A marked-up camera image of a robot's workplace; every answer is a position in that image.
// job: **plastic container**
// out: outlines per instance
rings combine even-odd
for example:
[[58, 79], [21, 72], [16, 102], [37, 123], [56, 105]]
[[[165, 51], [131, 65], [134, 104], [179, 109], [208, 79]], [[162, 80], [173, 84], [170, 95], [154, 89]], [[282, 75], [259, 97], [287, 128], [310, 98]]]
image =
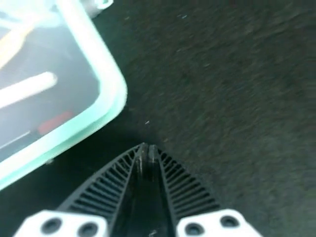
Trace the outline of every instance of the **plastic container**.
[[0, 190], [106, 125], [126, 103], [124, 78], [83, 6], [0, 2]]

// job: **gray carpet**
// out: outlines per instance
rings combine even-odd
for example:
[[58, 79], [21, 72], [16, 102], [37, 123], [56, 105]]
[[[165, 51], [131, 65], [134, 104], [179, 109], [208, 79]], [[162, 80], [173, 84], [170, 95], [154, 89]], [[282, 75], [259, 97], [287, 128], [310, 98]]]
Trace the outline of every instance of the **gray carpet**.
[[128, 83], [126, 122], [264, 236], [315, 236], [315, 8], [191, 2], [118, 0], [96, 19]]

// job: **floor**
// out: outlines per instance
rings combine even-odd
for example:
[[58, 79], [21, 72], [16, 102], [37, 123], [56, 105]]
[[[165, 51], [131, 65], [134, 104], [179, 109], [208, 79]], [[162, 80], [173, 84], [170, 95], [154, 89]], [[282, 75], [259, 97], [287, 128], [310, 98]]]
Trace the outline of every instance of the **floor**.
[[315, 235], [315, 7], [209, 2], [117, 0], [95, 19], [127, 81], [127, 106], [1, 192], [1, 203], [12, 200], [0, 207], [6, 233], [145, 141], [181, 160], [263, 236]]

